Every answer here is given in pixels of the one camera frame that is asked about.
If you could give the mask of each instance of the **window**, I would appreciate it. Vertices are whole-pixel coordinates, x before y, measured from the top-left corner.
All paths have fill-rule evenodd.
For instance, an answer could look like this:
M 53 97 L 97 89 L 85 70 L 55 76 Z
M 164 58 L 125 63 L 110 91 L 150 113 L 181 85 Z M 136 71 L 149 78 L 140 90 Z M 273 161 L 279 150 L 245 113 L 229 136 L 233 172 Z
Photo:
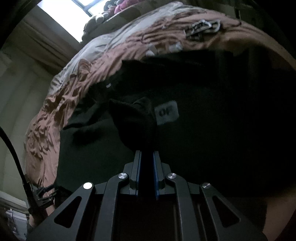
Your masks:
M 108 0 L 42 0 L 38 6 L 59 23 L 78 42 L 85 24 L 104 11 Z

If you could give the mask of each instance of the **white label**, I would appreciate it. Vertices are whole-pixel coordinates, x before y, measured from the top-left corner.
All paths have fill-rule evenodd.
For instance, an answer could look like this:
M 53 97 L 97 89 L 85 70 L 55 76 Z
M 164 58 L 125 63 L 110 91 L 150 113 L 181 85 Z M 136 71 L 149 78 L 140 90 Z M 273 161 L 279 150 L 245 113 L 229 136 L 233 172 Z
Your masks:
M 176 101 L 169 101 L 154 108 L 157 125 L 173 122 L 179 118 Z

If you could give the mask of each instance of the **triangular cutout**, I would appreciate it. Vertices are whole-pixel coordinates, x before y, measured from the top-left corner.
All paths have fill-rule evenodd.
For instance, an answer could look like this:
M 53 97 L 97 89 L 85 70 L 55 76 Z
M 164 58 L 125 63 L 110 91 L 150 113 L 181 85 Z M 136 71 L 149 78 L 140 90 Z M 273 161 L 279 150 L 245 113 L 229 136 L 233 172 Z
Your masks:
M 82 197 L 80 196 L 74 198 L 74 200 L 58 216 L 55 217 L 54 222 L 65 228 L 70 228 L 81 200 Z
M 239 222 L 239 218 L 220 200 L 220 198 L 213 196 L 213 202 L 224 228 Z

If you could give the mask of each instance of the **plush toy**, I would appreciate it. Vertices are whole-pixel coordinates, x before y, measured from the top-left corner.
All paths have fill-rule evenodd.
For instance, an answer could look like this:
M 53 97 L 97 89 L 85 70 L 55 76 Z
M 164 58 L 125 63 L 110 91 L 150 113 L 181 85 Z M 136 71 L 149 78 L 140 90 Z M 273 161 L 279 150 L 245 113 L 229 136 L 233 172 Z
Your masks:
M 119 13 L 120 11 L 126 9 L 127 7 L 129 7 L 131 5 L 134 5 L 134 4 L 138 3 L 138 2 L 142 2 L 142 1 L 144 1 L 144 0 L 124 0 L 119 5 L 117 3 L 117 7 L 115 8 L 114 14 Z

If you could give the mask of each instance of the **bright window pane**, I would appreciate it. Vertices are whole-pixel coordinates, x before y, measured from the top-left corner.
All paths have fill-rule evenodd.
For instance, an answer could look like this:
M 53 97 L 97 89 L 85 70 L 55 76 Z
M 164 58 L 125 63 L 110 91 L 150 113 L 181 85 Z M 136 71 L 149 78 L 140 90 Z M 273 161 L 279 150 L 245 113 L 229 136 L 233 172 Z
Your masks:
M 94 0 L 78 0 L 79 2 L 81 2 L 84 6 L 89 5 L 91 2 L 93 2 Z
M 82 41 L 84 25 L 90 17 L 72 0 L 42 0 L 38 6 L 78 42 Z
M 99 13 L 104 12 L 104 6 L 105 6 L 106 2 L 108 2 L 108 0 L 102 0 L 102 1 L 98 2 L 96 5 L 94 5 L 93 7 L 91 7 L 89 9 L 89 12 L 92 15 L 97 15 Z

